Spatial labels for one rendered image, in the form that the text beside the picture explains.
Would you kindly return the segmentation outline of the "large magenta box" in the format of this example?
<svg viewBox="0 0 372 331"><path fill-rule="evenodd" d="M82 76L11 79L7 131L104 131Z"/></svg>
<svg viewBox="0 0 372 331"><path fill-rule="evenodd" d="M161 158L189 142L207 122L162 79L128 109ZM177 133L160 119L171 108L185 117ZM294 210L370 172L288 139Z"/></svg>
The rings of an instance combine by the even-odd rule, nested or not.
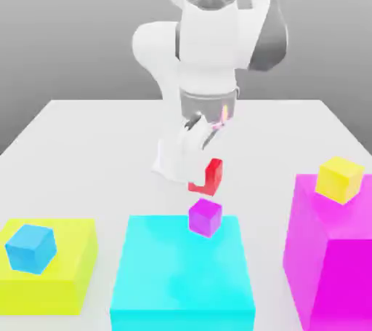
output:
<svg viewBox="0 0 372 331"><path fill-rule="evenodd" d="M345 205L297 175L283 268L303 331L372 331L372 175Z"/></svg>

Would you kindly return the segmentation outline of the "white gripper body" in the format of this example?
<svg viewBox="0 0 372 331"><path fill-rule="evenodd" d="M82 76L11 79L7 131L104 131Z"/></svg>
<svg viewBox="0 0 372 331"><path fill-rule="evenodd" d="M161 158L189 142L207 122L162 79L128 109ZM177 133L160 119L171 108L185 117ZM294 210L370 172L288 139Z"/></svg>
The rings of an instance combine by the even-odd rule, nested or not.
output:
<svg viewBox="0 0 372 331"><path fill-rule="evenodd" d="M225 126L186 121L175 140L176 174L181 181L203 185L205 169L216 156L216 143Z"/></svg>

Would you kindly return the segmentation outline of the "large cyan box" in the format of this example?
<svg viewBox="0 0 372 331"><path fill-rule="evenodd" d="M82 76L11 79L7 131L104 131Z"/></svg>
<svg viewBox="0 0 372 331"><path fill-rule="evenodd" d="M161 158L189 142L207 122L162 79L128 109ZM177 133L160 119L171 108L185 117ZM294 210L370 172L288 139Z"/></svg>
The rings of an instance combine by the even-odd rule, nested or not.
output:
<svg viewBox="0 0 372 331"><path fill-rule="evenodd" d="M185 215L129 217L111 331L254 331L255 315L236 216L210 238Z"/></svg>

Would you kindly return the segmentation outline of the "small purple cube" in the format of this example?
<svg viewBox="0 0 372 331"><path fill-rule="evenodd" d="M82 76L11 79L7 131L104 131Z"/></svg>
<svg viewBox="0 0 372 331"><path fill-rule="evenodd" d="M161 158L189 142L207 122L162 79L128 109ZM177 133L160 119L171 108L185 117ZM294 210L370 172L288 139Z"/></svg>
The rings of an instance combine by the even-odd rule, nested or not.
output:
<svg viewBox="0 0 372 331"><path fill-rule="evenodd" d="M222 222L222 205L200 198L188 212L189 229L211 238Z"/></svg>

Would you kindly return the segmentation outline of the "small red cube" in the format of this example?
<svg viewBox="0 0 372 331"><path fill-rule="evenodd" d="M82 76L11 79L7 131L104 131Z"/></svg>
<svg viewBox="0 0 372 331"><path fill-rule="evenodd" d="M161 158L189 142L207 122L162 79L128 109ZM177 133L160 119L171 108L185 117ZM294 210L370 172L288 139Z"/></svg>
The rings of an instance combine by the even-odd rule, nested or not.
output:
<svg viewBox="0 0 372 331"><path fill-rule="evenodd" d="M198 186L194 183L188 183L188 191L197 192L200 194L213 196L222 180L223 161L213 158L205 168L205 183Z"/></svg>

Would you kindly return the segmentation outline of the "small yellow cube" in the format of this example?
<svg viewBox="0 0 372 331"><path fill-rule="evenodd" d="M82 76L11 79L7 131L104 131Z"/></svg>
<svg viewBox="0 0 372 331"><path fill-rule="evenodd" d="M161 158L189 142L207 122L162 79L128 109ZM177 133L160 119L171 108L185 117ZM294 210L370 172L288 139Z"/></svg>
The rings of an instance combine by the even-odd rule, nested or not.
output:
<svg viewBox="0 0 372 331"><path fill-rule="evenodd" d="M334 156L320 165L315 192L345 205L359 192L365 167Z"/></svg>

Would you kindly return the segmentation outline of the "small blue cube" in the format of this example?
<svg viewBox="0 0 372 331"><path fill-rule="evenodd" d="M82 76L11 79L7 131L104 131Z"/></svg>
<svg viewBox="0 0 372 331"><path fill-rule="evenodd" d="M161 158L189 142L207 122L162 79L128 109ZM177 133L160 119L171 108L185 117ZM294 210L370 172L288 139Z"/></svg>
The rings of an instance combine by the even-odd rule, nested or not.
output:
<svg viewBox="0 0 372 331"><path fill-rule="evenodd" d="M45 226L22 225L6 242L11 269L41 275L57 253L54 231Z"/></svg>

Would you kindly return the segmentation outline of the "large yellow box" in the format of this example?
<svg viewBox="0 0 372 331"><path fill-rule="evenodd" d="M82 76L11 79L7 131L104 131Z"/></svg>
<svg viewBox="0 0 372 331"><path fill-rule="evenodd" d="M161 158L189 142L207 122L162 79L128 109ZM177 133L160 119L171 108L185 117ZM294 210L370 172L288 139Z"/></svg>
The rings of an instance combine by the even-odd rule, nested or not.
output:
<svg viewBox="0 0 372 331"><path fill-rule="evenodd" d="M5 244L25 224L54 232L57 254L40 275L11 269ZM78 315L97 259L92 218L10 218L0 230L0 315Z"/></svg>

